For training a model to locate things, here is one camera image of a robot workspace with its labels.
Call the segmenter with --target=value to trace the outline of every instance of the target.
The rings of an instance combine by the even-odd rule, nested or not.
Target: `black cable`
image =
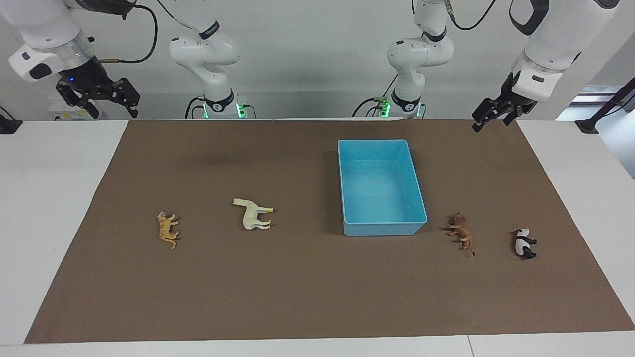
[[[161,2],[161,0],[157,0],[157,3],[159,3],[159,5],[163,8],[163,11],[165,11],[169,17],[171,17],[174,21],[178,22],[181,26],[184,26],[188,29],[192,29],[192,27],[189,27],[188,25],[185,25],[184,23],[182,23],[181,21],[179,21],[176,17],[174,17],[174,15],[172,15],[171,12],[168,11],[168,9],[165,8],[165,6],[163,6],[163,3]]]
[[[116,3],[113,0],[106,0],[106,1],[109,3]],[[152,15],[152,19],[154,21],[154,39],[152,40],[152,48],[150,49],[150,52],[148,52],[148,54],[145,57],[141,58],[140,60],[129,61],[129,60],[121,60],[119,58],[106,58],[103,60],[97,60],[98,63],[140,64],[141,62],[144,62],[145,60],[150,58],[150,56],[152,56],[152,54],[154,53],[154,49],[157,46],[157,40],[159,37],[159,22],[157,21],[157,16],[154,14],[154,11],[152,11],[152,9],[146,6],[137,5],[137,4],[128,4],[128,6],[130,6],[131,8],[143,9],[145,11],[148,11],[150,15]]]
[[[373,100],[375,100],[374,98],[368,98],[366,100],[364,100],[363,102],[359,103],[358,107],[355,108],[355,111],[353,111],[353,115],[351,116],[355,116],[355,114],[357,114],[357,112],[362,108],[362,106],[368,102],[372,102]]]
[[[202,109],[205,110],[205,107],[203,107],[202,105],[195,105],[194,108],[192,108],[192,119],[194,119],[194,111],[196,109]]]
[[[391,82],[390,84],[388,84],[388,88],[386,88],[386,91],[384,92],[384,95],[382,95],[382,97],[385,97],[385,96],[386,96],[386,94],[388,94],[388,91],[389,91],[389,90],[391,90],[391,87],[392,87],[392,85],[395,83],[395,81],[397,80],[397,77],[399,77],[399,73],[397,73],[397,74],[395,75],[395,78],[393,78],[393,79],[392,79],[392,82]],[[377,112],[377,109],[375,109],[375,110],[373,111],[373,115],[372,115],[372,116],[375,116],[375,113],[376,113],[376,112]]]
[[[256,114],[256,108],[253,107],[253,105],[251,104],[243,104],[243,107],[249,107],[253,110],[253,117],[258,119],[258,114]]]
[[[199,97],[194,97],[192,98],[192,100],[190,100],[190,102],[187,104],[187,108],[185,109],[185,116],[183,117],[184,120],[187,120],[187,115],[190,113],[190,108],[192,107],[192,104],[197,101],[197,100],[201,100]]]
[[[381,109],[381,107],[377,106],[377,107],[372,107],[371,109],[368,109],[368,112],[366,112],[366,115],[365,115],[365,116],[368,116],[368,115],[369,115],[369,113],[370,113],[370,111],[372,111],[373,109],[374,109],[375,111],[377,111],[377,109]]]
[[[11,113],[9,113],[8,110],[6,110],[3,106],[0,105],[0,109],[2,109],[5,113],[9,114],[9,116],[11,117],[11,120],[15,120],[15,118],[13,117],[13,115],[11,115]]]
[[[161,0],[157,0],[157,3],[159,3],[160,7],[162,7],[163,11],[165,11],[168,14],[168,16],[174,19],[174,21],[177,21],[177,18],[174,17],[174,15],[172,15],[172,13],[170,13],[168,9],[165,8],[165,6],[163,6],[163,3],[161,2]]]
[[[491,0],[490,5],[487,7],[487,10],[485,10],[485,13],[483,13],[483,16],[481,16],[481,18],[476,22],[476,24],[470,26],[470,27],[462,27],[461,25],[457,24],[456,19],[454,18],[454,13],[452,9],[452,6],[450,5],[450,8],[448,9],[448,13],[450,14],[450,20],[452,20],[452,23],[454,24],[454,26],[456,26],[459,30],[463,30],[463,31],[470,31],[473,30],[475,27],[477,27],[478,25],[481,24],[481,22],[483,22],[483,20],[485,19],[485,17],[487,16],[487,14],[490,12],[491,7],[494,6],[494,3],[496,3],[496,0]]]
[[[631,95],[631,97],[630,97],[630,98],[629,98],[626,102],[624,102],[623,104],[621,104],[619,108],[615,109],[615,110],[614,110],[614,111],[612,111],[612,112],[608,112],[608,113],[604,114],[604,115],[602,116],[602,118],[603,118],[603,117],[605,117],[605,116],[609,116],[609,115],[611,115],[611,114],[613,114],[613,113],[616,113],[616,112],[617,112],[617,111],[619,111],[620,109],[623,109],[623,108],[624,108],[624,107],[625,107],[628,103],[630,103],[630,102],[631,102],[631,100],[633,99],[633,97],[635,97],[635,93],[634,93],[633,95]]]

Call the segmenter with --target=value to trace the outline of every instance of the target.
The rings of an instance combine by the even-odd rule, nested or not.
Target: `toy panda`
[[[527,236],[529,236],[529,228],[516,230],[516,253],[526,259],[534,259],[536,253],[531,251],[531,245],[536,244],[537,241],[529,239]]]

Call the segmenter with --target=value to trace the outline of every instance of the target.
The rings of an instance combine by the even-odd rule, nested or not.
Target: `toy animal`
[[[246,210],[244,211],[244,216],[243,216],[243,227],[245,227],[245,229],[271,228],[271,221],[268,220],[267,222],[262,222],[261,220],[258,220],[258,214],[273,212],[274,211],[273,208],[259,207],[254,202],[248,201],[247,199],[240,199],[240,198],[234,198],[233,205],[242,206],[246,208]]]
[[[165,212],[163,211],[157,216],[157,218],[159,219],[159,238],[161,238],[162,241],[172,243],[172,248],[170,249],[174,249],[177,246],[176,240],[178,231],[175,233],[170,232],[170,227],[178,224],[178,221],[172,222],[174,217],[175,215],[172,215],[171,217],[165,217]]]
[[[458,240],[461,242],[462,246],[460,249],[469,250],[472,252],[472,255],[476,255],[474,250],[472,250],[472,244],[474,242],[474,236],[470,231],[465,228],[465,223],[467,219],[465,216],[461,215],[461,212],[457,212],[450,216],[450,224],[446,229],[449,229],[449,236],[458,236]]]
[[[536,253],[531,251],[531,246],[538,243],[535,239],[529,239],[529,228],[516,229],[516,254],[525,259],[534,259]]]

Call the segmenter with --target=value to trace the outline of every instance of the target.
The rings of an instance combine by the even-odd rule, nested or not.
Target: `brown paper sheet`
[[[342,138],[407,139],[417,234],[343,235]],[[244,230],[233,198],[273,206],[272,228]],[[459,210],[475,257],[439,229]],[[514,253],[520,227],[536,259]],[[630,329],[516,124],[133,121],[26,343]]]

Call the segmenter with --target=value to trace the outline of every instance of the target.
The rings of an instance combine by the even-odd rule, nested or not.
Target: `blue plastic bin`
[[[427,222],[405,140],[340,140],[344,234],[415,234]]]

